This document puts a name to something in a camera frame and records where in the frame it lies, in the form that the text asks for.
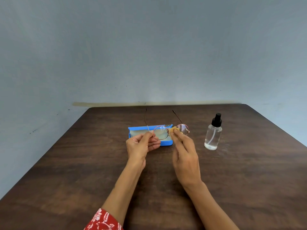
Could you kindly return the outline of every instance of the clear spray bottle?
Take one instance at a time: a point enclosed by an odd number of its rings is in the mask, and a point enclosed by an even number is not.
[[[217,113],[209,125],[205,139],[205,147],[209,150],[216,150],[222,133],[221,114]]]

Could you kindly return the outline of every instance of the red floral sleeve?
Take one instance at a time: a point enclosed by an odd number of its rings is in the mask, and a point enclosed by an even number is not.
[[[84,230],[124,230],[122,226],[105,210],[99,208]]]

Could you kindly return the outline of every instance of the black bottle cap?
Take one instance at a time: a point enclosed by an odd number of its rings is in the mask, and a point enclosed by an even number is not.
[[[213,118],[211,125],[213,127],[220,127],[222,125],[221,114],[217,113],[215,118]]]

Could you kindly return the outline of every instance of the eyeglass frame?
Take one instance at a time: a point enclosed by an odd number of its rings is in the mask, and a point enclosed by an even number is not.
[[[173,113],[176,115],[176,117],[179,119],[179,121],[181,122],[181,124],[178,124],[176,127],[178,127],[179,125],[185,125],[186,128],[187,128],[187,130],[188,130],[188,133],[187,133],[186,135],[188,135],[188,134],[190,133],[189,127],[188,127],[186,124],[182,123],[181,119],[180,119],[180,118],[178,117],[178,115],[174,112],[174,110],[172,110],[172,111],[173,111]],[[146,112],[147,112],[147,107],[146,107],[146,110],[145,110],[145,113],[144,113],[144,122],[145,122],[145,124],[146,124],[146,126],[147,126],[148,131],[150,131],[150,130],[149,130],[149,127],[148,127],[148,125],[147,125],[147,123],[146,123],[146,119],[145,119]],[[165,127],[165,128],[166,128],[166,131],[167,131],[167,137],[169,136],[169,129],[168,129],[166,126],[159,125],[159,126],[156,126],[155,129],[156,129],[157,127]]]

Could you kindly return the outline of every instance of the bottle base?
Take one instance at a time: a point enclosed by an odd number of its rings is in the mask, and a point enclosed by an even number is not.
[[[206,149],[209,149],[209,150],[216,150],[217,149],[217,146],[212,146],[212,145],[209,145],[209,144],[206,144],[206,143],[205,143],[205,147],[206,147]]]

